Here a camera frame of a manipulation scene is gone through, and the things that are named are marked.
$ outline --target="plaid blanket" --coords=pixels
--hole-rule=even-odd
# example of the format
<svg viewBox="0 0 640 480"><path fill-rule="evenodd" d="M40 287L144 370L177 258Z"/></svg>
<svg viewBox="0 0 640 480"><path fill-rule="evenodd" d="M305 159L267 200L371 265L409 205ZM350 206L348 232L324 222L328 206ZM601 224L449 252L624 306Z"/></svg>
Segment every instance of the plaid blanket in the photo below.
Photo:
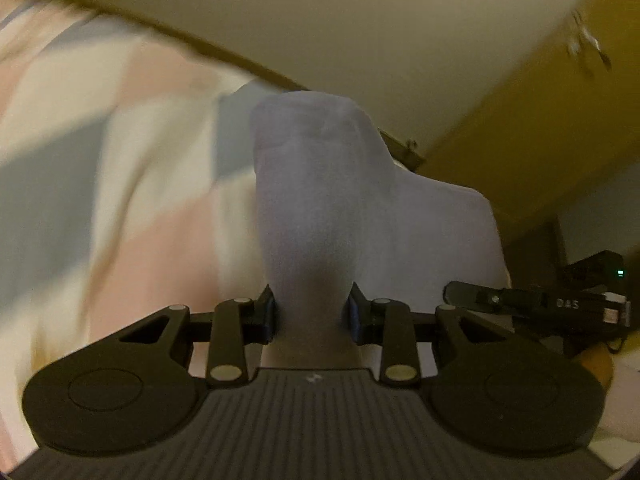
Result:
<svg viewBox="0 0 640 480"><path fill-rule="evenodd" d="M276 92L120 19L0 0L0 470L35 448L39 368L261 291L248 112Z"/></svg>

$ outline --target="ribbed black surface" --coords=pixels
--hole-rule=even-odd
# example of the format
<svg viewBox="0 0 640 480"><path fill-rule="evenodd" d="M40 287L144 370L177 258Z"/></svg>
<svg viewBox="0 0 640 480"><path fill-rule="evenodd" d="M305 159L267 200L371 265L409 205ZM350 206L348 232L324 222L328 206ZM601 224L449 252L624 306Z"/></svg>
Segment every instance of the ribbed black surface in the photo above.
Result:
<svg viewBox="0 0 640 480"><path fill-rule="evenodd" d="M366 370L262 370L249 386L210 394L187 427L153 448L115 458L41 449L11 477L602 480L609 474L586 450L540 460L477 450L446 433L415 393L379 386Z"/></svg>

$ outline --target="black device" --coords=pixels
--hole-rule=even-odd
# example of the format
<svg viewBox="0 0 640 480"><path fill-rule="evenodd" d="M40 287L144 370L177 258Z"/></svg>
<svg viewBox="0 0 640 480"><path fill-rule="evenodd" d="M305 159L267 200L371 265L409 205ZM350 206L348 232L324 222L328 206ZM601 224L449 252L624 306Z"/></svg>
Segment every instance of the black device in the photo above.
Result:
<svg viewBox="0 0 640 480"><path fill-rule="evenodd" d="M39 449L12 480L582 479L610 470L586 446L604 390L542 345L443 305L417 314L354 284L346 330L382 346L368 369L259 368L277 304L169 306L39 371L23 412ZM209 342L206 378L187 368ZM417 342L438 374L421 378Z"/></svg>
<svg viewBox="0 0 640 480"><path fill-rule="evenodd" d="M533 340L564 338L564 354L572 357L597 342L611 342L640 328L625 295L625 269L620 254L603 251L559 271L551 290L489 288L450 282L448 304L513 316L516 332Z"/></svg>

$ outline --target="screw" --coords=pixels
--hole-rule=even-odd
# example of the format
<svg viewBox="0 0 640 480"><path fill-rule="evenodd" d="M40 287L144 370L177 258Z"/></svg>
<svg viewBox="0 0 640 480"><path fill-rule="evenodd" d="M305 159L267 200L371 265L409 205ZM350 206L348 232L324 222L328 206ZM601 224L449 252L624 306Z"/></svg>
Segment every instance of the screw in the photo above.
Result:
<svg viewBox="0 0 640 480"><path fill-rule="evenodd" d="M385 375L392 381L410 381L418 372L409 365L391 365L385 370Z"/></svg>
<svg viewBox="0 0 640 480"><path fill-rule="evenodd" d="M209 374L217 381L235 381L242 375L242 370L234 365L218 365Z"/></svg>

